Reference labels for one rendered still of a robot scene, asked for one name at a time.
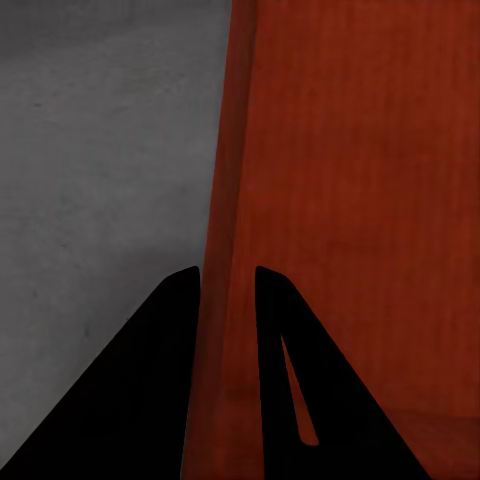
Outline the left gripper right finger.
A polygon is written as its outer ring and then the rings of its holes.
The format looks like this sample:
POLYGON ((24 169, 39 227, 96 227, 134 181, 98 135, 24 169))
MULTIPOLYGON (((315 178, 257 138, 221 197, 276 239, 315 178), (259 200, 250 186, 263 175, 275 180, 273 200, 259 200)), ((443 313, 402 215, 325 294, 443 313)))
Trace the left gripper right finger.
POLYGON ((255 269, 265 480, 431 480, 283 274, 255 269), (284 339, 319 446, 299 437, 284 339))

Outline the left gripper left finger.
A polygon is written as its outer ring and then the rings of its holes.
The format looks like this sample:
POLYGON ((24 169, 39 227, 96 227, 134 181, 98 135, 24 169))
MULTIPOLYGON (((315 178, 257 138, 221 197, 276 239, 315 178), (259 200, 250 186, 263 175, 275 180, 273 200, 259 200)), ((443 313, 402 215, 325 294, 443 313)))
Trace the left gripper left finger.
POLYGON ((168 276, 0 471, 0 480, 181 480, 201 298, 168 276))

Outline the storage box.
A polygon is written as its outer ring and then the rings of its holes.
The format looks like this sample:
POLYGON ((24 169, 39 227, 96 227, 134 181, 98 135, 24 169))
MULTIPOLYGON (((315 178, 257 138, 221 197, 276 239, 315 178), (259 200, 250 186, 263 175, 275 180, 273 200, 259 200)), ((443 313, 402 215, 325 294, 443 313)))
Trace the storage box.
POLYGON ((431 480, 480 480, 480 0, 233 0, 181 480, 265 480, 258 266, 431 480))

